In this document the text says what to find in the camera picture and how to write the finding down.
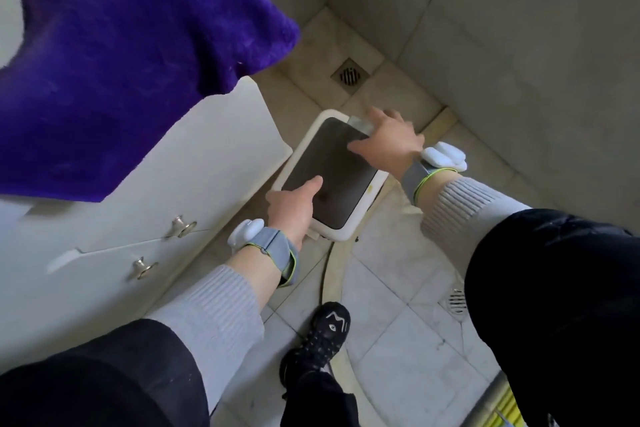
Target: left hand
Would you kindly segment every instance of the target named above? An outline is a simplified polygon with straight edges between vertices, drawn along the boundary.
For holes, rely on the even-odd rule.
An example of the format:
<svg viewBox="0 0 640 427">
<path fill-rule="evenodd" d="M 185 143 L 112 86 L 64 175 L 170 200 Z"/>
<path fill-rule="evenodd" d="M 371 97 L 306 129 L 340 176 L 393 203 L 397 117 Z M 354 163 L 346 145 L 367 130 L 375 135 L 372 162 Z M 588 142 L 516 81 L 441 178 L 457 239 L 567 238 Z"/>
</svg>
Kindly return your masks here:
<svg viewBox="0 0 640 427">
<path fill-rule="evenodd" d="M 316 176 L 293 191 L 267 192 L 269 202 L 268 227 L 280 230 L 298 248 L 302 248 L 311 217 L 314 213 L 312 199 L 322 187 L 323 179 Z"/>
</svg>

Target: black sleeve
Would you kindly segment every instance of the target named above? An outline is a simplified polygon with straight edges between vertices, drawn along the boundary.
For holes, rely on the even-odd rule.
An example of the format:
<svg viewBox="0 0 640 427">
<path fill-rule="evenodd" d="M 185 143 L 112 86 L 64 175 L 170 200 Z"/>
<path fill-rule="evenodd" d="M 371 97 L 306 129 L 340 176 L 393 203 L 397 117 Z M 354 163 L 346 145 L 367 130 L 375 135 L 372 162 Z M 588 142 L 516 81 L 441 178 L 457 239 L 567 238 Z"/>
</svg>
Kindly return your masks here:
<svg viewBox="0 0 640 427">
<path fill-rule="evenodd" d="M 187 347 L 140 319 L 0 376 L 0 425 L 208 427 L 209 408 Z"/>
<path fill-rule="evenodd" d="M 561 427 L 628 424 L 640 373 L 639 238 L 525 210 L 480 242 L 465 293 L 530 427 L 548 415 Z"/>
</svg>

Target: hand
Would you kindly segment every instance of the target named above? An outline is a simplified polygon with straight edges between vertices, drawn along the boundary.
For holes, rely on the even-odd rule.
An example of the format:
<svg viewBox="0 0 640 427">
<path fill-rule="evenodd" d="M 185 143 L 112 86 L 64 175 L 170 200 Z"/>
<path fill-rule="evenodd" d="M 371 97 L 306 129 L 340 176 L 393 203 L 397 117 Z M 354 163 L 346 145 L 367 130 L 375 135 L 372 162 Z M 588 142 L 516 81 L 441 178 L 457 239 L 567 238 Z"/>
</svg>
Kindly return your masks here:
<svg viewBox="0 0 640 427">
<path fill-rule="evenodd" d="M 323 179 L 316 176 L 293 191 L 267 192 L 269 202 L 269 228 L 280 230 L 298 248 L 302 248 L 311 217 L 314 213 L 312 199 L 322 187 Z"/>
<path fill-rule="evenodd" d="M 348 149 L 363 156 L 372 167 L 401 180 L 413 159 L 420 156 L 424 135 L 416 135 L 413 124 L 405 122 L 395 110 L 383 112 L 370 107 L 367 117 L 375 131 L 369 139 L 350 142 Z"/>
</svg>

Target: tile floor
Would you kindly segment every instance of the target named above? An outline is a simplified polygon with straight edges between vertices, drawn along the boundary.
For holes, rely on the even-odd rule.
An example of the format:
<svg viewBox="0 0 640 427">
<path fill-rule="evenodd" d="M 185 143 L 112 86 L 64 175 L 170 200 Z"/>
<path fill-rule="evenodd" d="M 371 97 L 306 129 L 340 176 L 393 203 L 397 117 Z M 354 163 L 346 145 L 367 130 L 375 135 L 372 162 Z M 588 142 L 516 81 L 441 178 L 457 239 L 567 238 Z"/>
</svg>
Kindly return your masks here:
<svg viewBox="0 0 640 427">
<path fill-rule="evenodd" d="M 330 79 L 348 57 L 371 74 L 353 96 Z M 293 148 L 324 108 L 340 108 L 358 116 L 366 105 L 396 108 L 417 130 L 442 109 L 327 8 L 303 29 L 300 44 L 286 60 L 254 79 L 282 138 Z M 527 203 L 547 203 L 461 124 L 446 140 L 465 149 L 472 177 Z M 264 194 L 270 186 L 271 181 L 247 203 L 164 301 L 228 259 L 228 234 L 245 218 L 266 217 Z M 389 427 L 457 427 L 498 366 L 468 318 L 460 323 L 445 309 L 443 297 L 456 275 L 442 252 L 420 235 L 420 216 L 406 213 L 407 204 L 399 189 L 390 193 L 353 250 L 343 290 L 343 302 L 353 321 L 348 354 L 364 390 Z M 319 304 L 330 246 L 322 238 L 305 240 L 300 279 L 276 291 L 262 311 L 264 341 L 249 352 L 229 384 L 212 416 L 212 426 L 279 425 L 284 401 L 278 363 L 305 333 L 308 316 Z"/>
</svg>

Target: sneaker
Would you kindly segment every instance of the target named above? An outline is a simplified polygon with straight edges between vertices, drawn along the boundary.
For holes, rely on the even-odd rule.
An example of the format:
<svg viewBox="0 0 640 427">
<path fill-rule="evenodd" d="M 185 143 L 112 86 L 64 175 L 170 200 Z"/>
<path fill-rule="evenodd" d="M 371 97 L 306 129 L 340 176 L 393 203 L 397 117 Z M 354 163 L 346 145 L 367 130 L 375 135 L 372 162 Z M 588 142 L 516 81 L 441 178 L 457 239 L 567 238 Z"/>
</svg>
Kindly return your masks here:
<svg viewBox="0 0 640 427">
<path fill-rule="evenodd" d="M 297 348 L 289 350 L 280 362 L 282 386 L 290 390 L 302 376 L 324 368 L 340 351 L 350 326 L 349 311 L 339 302 L 319 306 L 305 340 Z"/>
</svg>

